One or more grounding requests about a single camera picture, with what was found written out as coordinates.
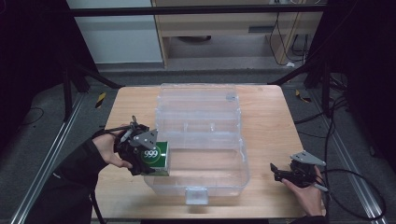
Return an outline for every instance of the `green package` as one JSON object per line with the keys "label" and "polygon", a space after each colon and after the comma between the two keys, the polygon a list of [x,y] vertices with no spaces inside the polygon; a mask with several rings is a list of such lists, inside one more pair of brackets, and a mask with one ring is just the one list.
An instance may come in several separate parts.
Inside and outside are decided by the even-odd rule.
{"label": "green package", "polygon": [[157,142],[156,148],[152,150],[142,151],[140,158],[142,162],[155,170],[154,173],[148,175],[169,176],[169,150],[168,142]]}

